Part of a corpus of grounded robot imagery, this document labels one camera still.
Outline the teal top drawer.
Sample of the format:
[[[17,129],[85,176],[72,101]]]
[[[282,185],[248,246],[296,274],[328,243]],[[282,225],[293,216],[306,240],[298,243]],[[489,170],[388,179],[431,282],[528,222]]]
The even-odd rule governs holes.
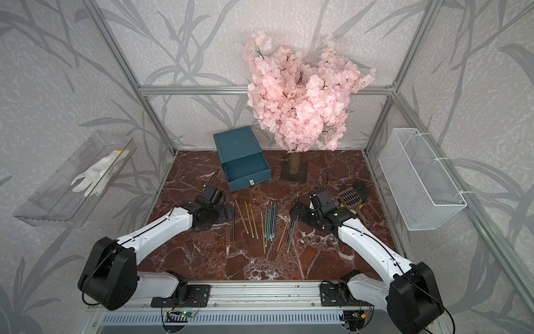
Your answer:
[[[231,192],[258,185],[272,178],[271,167],[263,153],[227,161],[222,167]]]

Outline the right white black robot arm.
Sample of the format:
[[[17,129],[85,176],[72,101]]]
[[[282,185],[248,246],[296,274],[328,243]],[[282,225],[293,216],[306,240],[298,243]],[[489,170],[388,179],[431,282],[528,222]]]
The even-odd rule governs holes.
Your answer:
[[[327,189],[316,188],[307,204],[296,202],[292,218],[329,232],[371,266],[378,279],[358,273],[338,283],[342,301],[363,301],[384,310],[402,333],[420,333],[446,313],[432,269],[399,255],[367,229],[359,208],[338,205]]]

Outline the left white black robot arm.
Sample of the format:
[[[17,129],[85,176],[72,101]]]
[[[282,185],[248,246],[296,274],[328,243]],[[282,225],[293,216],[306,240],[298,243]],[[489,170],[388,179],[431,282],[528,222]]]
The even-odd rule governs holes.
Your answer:
[[[142,272],[139,265],[160,246],[190,230],[205,231],[233,219],[222,190],[205,186],[195,200],[185,200],[150,224],[117,239],[103,237],[93,246],[78,289],[87,306],[118,310],[136,299],[156,307],[186,305],[194,299],[186,278],[172,272]]]

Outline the teal drawer cabinet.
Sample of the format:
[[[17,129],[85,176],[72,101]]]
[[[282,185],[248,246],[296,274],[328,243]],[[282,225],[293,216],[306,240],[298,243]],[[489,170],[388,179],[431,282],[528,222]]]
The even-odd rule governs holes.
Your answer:
[[[251,154],[262,153],[250,126],[215,134],[214,141],[221,164]]]

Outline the beige slotted scoop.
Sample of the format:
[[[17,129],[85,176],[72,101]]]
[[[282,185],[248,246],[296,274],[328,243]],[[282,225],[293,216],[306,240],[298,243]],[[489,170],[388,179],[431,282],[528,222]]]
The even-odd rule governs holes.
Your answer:
[[[367,218],[362,212],[363,206],[360,206],[360,199],[357,196],[356,191],[351,186],[339,192],[337,197],[340,204],[357,214],[361,222],[367,222]]]

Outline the yellow pencil right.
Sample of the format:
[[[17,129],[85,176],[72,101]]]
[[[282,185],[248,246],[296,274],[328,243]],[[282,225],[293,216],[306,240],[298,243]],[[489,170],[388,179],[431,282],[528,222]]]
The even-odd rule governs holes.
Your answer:
[[[285,238],[286,238],[286,231],[288,230],[288,227],[289,227],[289,225],[290,225],[290,222],[291,222],[291,220],[290,220],[290,218],[288,218],[288,221],[286,222],[285,227],[284,227],[284,229],[283,229],[282,236],[281,236],[281,238],[280,238],[280,240],[279,240],[278,247],[277,247],[277,251],[280,251],[280,249],[281,249],[281,247],[282,247],[282,244],[283,244],[283,242],[284,242],[284,240],[285,240]]]

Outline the left circuit board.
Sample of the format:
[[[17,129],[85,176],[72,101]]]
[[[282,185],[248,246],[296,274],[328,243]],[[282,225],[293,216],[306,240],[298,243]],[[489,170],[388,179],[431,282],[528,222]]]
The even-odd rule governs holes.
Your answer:
[[[192,310],[169,310],[164,315],[164,321],[168,324],[174,323],[187,323],[189,320],[194,319],[198,312]]]

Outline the pink blossom artificial tree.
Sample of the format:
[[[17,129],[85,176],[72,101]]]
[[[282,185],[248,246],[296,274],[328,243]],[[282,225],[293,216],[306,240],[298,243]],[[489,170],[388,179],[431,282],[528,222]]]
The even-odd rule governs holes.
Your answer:
[[[302,153],[337,149],[346,133],[350,97],[374,82],[375,69],[361,71],[341,57],[332,36],[315,63],[289,46],[274,49],[265,31],[253,33],[243,47],[252,75],[248,105],[260,128],[289,153],[281,178],[297,178],[303,173]]]

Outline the white glove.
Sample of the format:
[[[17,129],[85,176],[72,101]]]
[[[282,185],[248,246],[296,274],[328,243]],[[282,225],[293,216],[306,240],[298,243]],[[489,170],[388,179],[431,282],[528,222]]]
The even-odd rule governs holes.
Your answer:
[[[83,192],[84,197],[91,195],[99,196],[107,185],[113,165],[125,157],[122,150],[114,150],[98,162],[90,166],[86,171],[79,174],[71,182],[71,186],[79,183],[72,189],[74,193]]]

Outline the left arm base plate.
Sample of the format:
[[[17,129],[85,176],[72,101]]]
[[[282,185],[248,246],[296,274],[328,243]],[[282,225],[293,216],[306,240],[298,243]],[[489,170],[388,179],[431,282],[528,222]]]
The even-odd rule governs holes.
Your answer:
[[[152,308],[205,308],[210,292],[210,285],[180,285],[170,297],[154,297],[150,306]]]

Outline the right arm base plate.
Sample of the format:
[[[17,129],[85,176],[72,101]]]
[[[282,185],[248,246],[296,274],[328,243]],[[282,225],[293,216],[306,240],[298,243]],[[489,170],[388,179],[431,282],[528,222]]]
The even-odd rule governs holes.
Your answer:
[[[319,285],[321,305],[323,307],[374,307],[372,304],[356,299],[350,293],[347,284],[344,281],[327,281],[324,280]]]

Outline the aluminium front rail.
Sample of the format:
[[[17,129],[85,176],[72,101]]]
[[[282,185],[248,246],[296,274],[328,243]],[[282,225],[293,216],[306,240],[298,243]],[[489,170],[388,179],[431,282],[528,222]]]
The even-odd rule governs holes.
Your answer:
[[[345,283],[354,298],[366,301],[381,310],[407,308],[417,310],[421,314],[426,306],[431,305],[437,306],[439,313],[444,311],[439,290],[433,279],[399,276],[390,285],[385,285],[382,281],[358,274]],[[261,283],[257,286],[230,283],[210,285],[211,292],[207,306],[215,306],[217,303],[222,305],[259,302],[303,303],[316,299],[321,303],[320,284],[311,282],[279,285]],[[89,296],[107,310],[118,310],[132,300],[149,299],[152,301],[154,297],[170,297],[180,285],[190,284],[186,280],[181,280],[172,292],[153,292],[151,289],[143,289],[140,281],[117,283],[107,287],[101,280],[86,278],[85,281],[79,283],[78,288],[83,296]]]

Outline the clear plastic wall tray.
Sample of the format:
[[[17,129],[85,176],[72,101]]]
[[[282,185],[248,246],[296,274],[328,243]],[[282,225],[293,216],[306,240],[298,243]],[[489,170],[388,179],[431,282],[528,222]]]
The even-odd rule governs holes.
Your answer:
[[[82,226],[136,149],[132,137],[93,132],[14,217],[34,227]]]

